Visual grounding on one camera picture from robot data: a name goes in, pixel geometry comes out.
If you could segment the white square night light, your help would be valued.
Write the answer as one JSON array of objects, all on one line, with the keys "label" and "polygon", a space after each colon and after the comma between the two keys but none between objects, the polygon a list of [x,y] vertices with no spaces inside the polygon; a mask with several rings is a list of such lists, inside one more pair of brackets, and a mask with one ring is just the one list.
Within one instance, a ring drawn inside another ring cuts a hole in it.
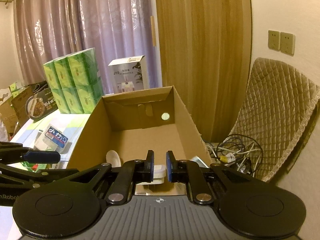
[{"label": "white square night light", "polygon": [[166,166],[165,165],[155,165],[153,168],[153,181],[151,184],[163,184],[166,177]]}]

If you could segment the clear blue-label plastic case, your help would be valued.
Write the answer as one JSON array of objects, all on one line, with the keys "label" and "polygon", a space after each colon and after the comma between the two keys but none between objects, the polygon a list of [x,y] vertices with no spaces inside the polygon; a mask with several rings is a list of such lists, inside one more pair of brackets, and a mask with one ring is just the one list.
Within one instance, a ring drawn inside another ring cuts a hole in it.
[{"label": "clear blue-label plastic case", "polygon": [[61,153],[67,145],[68,138],[54,126],[49,125],[40,132],[34,147],[41,151],[57,151]]}]

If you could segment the white plastic spoon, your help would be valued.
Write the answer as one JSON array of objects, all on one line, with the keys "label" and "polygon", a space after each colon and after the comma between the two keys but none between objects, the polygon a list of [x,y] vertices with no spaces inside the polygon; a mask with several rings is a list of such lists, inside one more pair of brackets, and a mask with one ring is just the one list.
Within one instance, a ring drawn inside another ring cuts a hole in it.
[{"label": "white plastic spoon", "polygon": [[121,167],[121,159],[118,153],[114,150],[109,150],[106,154],[106,162],[112,167]]}]

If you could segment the white narrow medicine box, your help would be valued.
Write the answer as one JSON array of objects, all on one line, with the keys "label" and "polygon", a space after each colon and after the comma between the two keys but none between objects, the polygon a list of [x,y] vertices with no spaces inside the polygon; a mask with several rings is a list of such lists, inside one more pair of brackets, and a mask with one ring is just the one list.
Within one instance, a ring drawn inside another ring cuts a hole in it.
[{"label": "white narrow medicine box", "polygon": [[191,160],[196,162],[199,165],[199,167],[209,168],[209,166],[198,156],[192,157]]}]

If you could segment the large cardboard box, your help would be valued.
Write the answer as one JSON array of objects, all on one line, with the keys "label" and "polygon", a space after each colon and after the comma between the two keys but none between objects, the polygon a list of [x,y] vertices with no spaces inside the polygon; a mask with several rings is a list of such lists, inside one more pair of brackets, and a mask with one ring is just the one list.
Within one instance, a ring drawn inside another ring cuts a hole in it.
[{"label": "large cardboard box", "polygon": [[[121,166],[126,161],[146,159],[148,150],[155,154],[154,166],[166,166],[168,151],[174,153],[176,160],[198,156],[210,163],[201,135],[174,87],[103,96],[68,162],[68,167],[78,172],[58,182],[57,193],[74,201],[110,204],[106,195],[114,178],[112,166],[106,162],[109,150],[118,153]],[[186,185],[169,182],[167,174],[163,184],[136,184],[128,202],[136,196],[153,199],[175,196],[191,201]]]}]

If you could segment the brown cardboard boxes stack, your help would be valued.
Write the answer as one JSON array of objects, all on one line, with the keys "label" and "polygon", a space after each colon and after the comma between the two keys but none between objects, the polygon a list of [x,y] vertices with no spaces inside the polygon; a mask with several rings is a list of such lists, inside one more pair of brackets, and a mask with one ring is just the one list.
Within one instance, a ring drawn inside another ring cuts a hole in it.
[{"label": "brown cardboard boxes stack", "polygon": [[29,120],[25,110],[27,100],[36,92],[47,87],[47,82],[42,81],[15,92],[11,92],[8,88],[1,89],[1,120],[10,135],[13,135]]}]

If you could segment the oval instant meal box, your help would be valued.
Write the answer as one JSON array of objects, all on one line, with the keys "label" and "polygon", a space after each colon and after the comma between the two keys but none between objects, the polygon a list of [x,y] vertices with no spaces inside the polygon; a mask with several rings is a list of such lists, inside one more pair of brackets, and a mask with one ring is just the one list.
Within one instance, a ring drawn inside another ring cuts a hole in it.
[{"label": "oval instant meal box", "polygon": [[39,121],[58,109],[50,88],[45,88],[31,96],[25,103],[27,116]]}]

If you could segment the green tissue pack bundle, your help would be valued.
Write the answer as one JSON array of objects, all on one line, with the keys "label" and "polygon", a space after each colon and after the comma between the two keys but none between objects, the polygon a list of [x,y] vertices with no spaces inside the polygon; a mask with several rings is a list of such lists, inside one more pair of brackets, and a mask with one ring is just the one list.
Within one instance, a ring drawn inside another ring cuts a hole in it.
[{"label": "green tissue pack bundle", "polygon": [[43,69],[61,113],[92,113],[103,96],[94,48],[50,60]]}]

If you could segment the white humidifier box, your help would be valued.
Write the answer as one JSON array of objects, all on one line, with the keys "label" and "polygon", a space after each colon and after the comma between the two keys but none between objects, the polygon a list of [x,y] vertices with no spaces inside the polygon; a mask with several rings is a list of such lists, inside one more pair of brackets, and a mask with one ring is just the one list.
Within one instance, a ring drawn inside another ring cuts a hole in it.
[{"label": "white humidifier box", "polygon": [[107,69],[114,93],[150,88],[145,55],[112,60]]}]

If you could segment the quilted chair cushion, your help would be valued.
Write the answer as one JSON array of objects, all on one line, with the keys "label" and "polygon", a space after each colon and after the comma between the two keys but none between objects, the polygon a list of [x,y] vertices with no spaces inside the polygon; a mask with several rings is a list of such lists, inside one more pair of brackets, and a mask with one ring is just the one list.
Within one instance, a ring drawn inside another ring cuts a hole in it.
[{"label": "quilted chair cushion", "polygon": [[319,102],[319,85],[278,60],[255,60],[244,102],[231,130],[263,150],[255,177],[270,181],[291,155]]}]

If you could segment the pink curtain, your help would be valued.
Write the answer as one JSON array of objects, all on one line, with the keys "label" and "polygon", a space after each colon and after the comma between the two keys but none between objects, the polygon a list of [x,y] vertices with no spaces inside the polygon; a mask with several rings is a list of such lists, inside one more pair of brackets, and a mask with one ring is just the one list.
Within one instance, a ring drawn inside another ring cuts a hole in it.
[{"label": "pink curtain", "polygon": [[159,69],[151,37],[152,0],[15,0],[18,58],[26,83],[46,77],[43,64],[94,48],[105,93],[112,93],[108,64],[143,55],[149,82],[158,87]]}]

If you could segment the wooden door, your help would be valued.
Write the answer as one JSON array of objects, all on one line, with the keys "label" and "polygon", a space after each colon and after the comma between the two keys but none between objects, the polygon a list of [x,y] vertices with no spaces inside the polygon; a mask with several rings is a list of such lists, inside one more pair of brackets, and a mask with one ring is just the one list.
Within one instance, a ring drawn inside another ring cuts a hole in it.
[{"label": "wooden door", "polygon": [[162,82],[175,86],[203,140],[229,135],[244,101],[251,0],[156,0]]}]

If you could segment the double wall socket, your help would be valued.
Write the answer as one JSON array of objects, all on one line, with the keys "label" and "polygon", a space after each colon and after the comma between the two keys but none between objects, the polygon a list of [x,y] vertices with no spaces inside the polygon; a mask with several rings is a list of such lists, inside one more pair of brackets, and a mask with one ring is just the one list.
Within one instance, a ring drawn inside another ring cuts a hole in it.
[{"label": "double wall socket", "polygon": [[294,34],[275,30],[268,31],[268,48],[271,50],[293,56],[295,54],[295,41],[296,36]]}]

